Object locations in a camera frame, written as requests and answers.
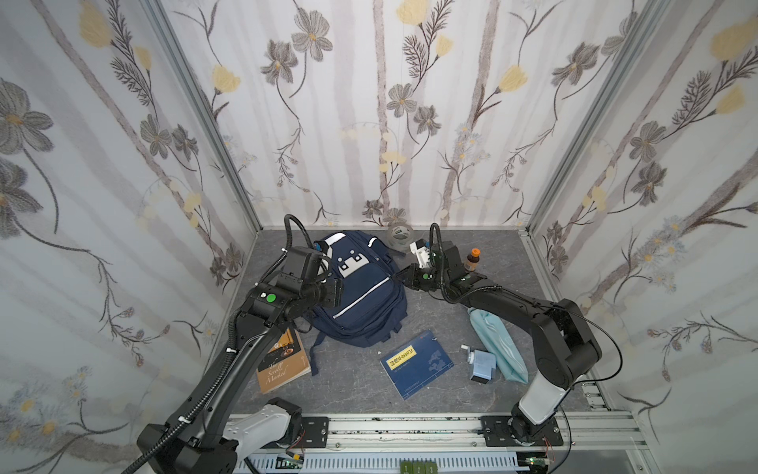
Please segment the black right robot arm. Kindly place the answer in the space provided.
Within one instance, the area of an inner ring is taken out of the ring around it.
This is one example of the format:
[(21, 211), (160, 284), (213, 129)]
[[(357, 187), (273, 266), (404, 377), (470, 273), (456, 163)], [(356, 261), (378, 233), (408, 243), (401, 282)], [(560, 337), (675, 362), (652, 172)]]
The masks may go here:
[(538, 374), (511, 411), (508, 434), (519, 444), (538, 442), (554, 430), (563, 400), (578, 379), (602, 358), (602, 351), (578, 306), (526, 296), (479, 273), (453, 276), (411, 264), (394, 279), (410, 290), (440, 292), (450, 304), (484, 310), (520, 328), (532, 339)]

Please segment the navy blue student backpack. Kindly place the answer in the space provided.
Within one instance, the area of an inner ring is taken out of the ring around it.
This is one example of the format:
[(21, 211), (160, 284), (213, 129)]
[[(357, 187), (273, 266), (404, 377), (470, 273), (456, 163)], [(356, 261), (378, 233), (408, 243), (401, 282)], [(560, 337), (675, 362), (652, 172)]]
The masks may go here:
[(340, 303), (321, 304), (305, 315), (319, 331), (311, 349), (311, 373), (319, 374), (316, 349), (325, 339), (358, 348), (388, 341), (408, 315), (405, 287), (394, 279), (399, 267), (380, 238), (358, 230), (335, 232), (314, 242), (331, 259), (329, 282), (343, 288)]

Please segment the blue notebook with yellow label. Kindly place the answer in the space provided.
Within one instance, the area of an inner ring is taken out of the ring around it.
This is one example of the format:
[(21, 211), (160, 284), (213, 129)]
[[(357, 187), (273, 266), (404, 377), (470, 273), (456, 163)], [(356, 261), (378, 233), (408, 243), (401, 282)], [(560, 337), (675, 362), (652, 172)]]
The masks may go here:
[(381, 359), (399, 395), (408, 400), (453, 369), (454, 362), (434, 333), (426, 330)]

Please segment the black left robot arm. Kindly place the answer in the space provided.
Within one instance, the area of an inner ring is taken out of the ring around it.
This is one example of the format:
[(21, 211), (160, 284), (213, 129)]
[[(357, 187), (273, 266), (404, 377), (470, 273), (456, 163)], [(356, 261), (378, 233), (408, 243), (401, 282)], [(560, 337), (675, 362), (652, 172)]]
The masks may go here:
[(316, 306), (336, 307), (342, 296), (341, 280), (278, 275), (272, 284), (252, 288), (230, 318), (225, 349), (166, 422), (143, 429), (140, 457), (124, 471), (147, 464), (156, 473), (232, 473), (241, 444), (226, 436), (225, 427), (242, 390), (295, 319)]

